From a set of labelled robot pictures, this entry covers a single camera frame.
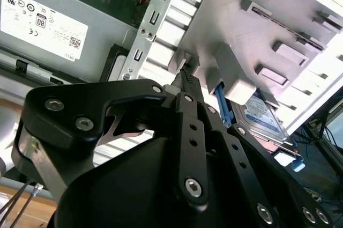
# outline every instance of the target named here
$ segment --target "silver screw head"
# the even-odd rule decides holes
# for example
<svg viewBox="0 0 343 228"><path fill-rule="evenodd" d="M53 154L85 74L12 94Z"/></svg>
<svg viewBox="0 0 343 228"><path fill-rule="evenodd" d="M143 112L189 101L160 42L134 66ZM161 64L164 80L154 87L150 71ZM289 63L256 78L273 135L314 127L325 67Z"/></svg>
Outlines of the silver screw head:
<svg viewBox="0 0 343 228"><path fill-rule="evenodd" d="M157 93L161 93L162 92L162 89L160 89L159 87L157 86L152 86L152 89L157 92Z"/></svg>
<svg viewBox="0 0 343 228"><path fill-rule="evenodd" d="M267 224L273 223L272 214L269 212L269 210L265 206L263 206L260 203L257 204L257 212L259 216L261 216L263 221L265 221Z"/></svg>
<svg viewBox="0 0 343 228"><path fill-rule="evenodd" d="M324 215L323 212L321 212L318 208L316 209L317 215L319 216L319 218L325 223L325 224L329 224L329 220L326 217L326 215Z"/></svg>
<svg viewBox="0 0 343 228"><path fill-rule="evenodd" d="M196 180L194 180L192 178L188 178L186 180L185 186L186 186L186 189L189 192L189 194L191 194L193 197L200 197L201 196L202 188Z"/></svg>
<svg viewBox="0 0 343 228"><path fill-rule="evenodd" d="M313 214L307 208L302 208L302 212L304 213L304 215L305 215L305 217L307 218L308 221L310 221L313 224L316 223L315 217L313 216Z"/></svg>
<svg viewBox="0 0 343 228"><path fill-rule="evenodd" d="M84 131L89 131L89 130L93 129L93 127L94 127L94 123L90 119L88 119L87 117L77 118L75 125L79 130L84 130Z"/></svg>
<svg viewBox="0 0 343 228"><path fill-rule="evenodd" d="M240 132L240 134L242 134L242 135L245 135L245 134L246 134L245 130L244 130L243 128L241 128L241 127L238 127L237 130L238 130L238 131Z"/></svg>
<svg viewBox="0 0 343 228"><path fill-rule="evenodd" d="M62 101L56 98L50 98L45 101L45 107L51 111L61 111L64 108L64 104Z"/></svg>
<svg viewBox="0 0 343 228"><path fill-rule="evenodd" d="M189 95L185 95L184 98L186 98L186 100L189 102L193 101L193 99Z"/></svg>
<svg viewBox="0 0 343 228"><path fill-rule="evenodd" d="M215 113L216 113L215 109L214 109L212 106L208 106L207 108L208 108L208 110L210 110L210 112L211 112L212 114L215 114Z"/></svg>
<svg viewBox="0 0 343 228"><path fill-rule="evenodd" d="M123 80L128 80L128 79L131 79L131 75L129 73L124 73Z"/></svg>

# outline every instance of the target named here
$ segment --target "hard drive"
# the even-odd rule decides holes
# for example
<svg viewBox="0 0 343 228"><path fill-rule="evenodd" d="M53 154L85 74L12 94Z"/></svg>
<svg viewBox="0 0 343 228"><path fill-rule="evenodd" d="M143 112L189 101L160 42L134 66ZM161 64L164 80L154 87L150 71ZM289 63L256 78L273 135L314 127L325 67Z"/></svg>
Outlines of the hard drive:
<svg viewBox="0 0 343 228"><path fill-rule="evenodd" d="M267 141L293 145L278 121L273 107L266 104L257 93L245 105L231 102L231 106L236 122L245 125L254 136Z"/></svg>

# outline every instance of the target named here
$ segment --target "barcode sticker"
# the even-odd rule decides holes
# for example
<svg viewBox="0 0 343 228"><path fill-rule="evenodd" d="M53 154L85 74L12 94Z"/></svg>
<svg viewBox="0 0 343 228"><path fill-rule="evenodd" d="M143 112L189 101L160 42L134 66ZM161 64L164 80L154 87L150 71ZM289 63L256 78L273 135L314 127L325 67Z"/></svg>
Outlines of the barcode sticker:
<svg viewBox="0 0 343 228"><path fill-rule="evenodd" d="M74 62L88 26L33 0L1 0L0 30Z"/></svg>

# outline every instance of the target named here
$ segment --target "hard drive label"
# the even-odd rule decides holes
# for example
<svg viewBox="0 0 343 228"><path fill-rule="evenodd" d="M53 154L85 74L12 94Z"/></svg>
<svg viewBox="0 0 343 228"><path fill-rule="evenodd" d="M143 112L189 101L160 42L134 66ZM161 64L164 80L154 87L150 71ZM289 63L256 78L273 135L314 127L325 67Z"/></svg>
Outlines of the hard drive label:
<svg viewBox="0 0 343 228"><path fill-rule="evenodd" d="M244 113L250 121L258 123L269 130L281 133L274 116L262 99L252 96L245 104L245 107Z"/></svg>
<svg viewBox="0 0 343 228"><path fill-rule="evenodd" d="M88 26L33 0L1 0L0 30L74 62Z"/></svg>

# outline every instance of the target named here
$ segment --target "blue label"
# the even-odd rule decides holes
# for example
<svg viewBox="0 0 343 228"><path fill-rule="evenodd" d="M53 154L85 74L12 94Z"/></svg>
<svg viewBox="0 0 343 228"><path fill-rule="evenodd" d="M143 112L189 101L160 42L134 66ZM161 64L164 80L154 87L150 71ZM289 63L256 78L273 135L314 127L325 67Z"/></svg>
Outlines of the blue label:
<svg viewBox="0 0 343 228"><path fill-rule="evenodd" d="M256 122L256 123L258 123L258 124L260 124L260 125L262 125L262 126L268 128L269 130L273 130L273 131L275 131L275 132L277 132L277 133L280 133L280 131L279 131L279 129L278 129L277 127L275 127L275 126L273 126L273 125L271 125L271 124L269 124L269 123L266 123L266 122L264 122L264 121L261 121L260 119L257 119L257 118L255 118L255 117L251 116L250 114L247 114L246 116L247 116L247 118L248 118L250 121Z"/></svg>

